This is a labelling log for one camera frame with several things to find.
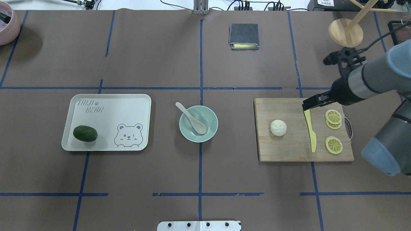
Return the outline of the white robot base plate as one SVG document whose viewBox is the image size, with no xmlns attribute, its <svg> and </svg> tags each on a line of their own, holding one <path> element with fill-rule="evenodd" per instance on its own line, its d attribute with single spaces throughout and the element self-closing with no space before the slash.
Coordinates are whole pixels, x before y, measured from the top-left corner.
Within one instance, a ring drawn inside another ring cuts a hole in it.
<svg viewBox="0 0 411 231">
<path fill-rule="evenodd" d="M 241 231 L 240 221 L 163 221 L 157 225 L 157 231 Z"/>
</svg>

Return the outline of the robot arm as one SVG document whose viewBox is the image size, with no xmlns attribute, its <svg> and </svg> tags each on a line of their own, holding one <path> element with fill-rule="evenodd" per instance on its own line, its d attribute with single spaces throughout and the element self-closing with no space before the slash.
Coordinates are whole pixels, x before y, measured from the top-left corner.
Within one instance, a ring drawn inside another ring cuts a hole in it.
<svg viewBox="0 0 411 231">
<path fill-rule="evenodd" d="M 349 106 L 372 98 L 396 94 L 396 106 L 388 101 L 374 103 L 371 112 L 393 112 L 370 139 L 361 156 L 388 176 L 410 176 L 410 41 L 404 41 L 373 60 L 366 61 L 361 51 L 342 48 L 324 58 L 325 65 L 338 65 L 340 78 L 331 88 L 307 98 L 304 111 L 332 103 Z"/>
</svg>

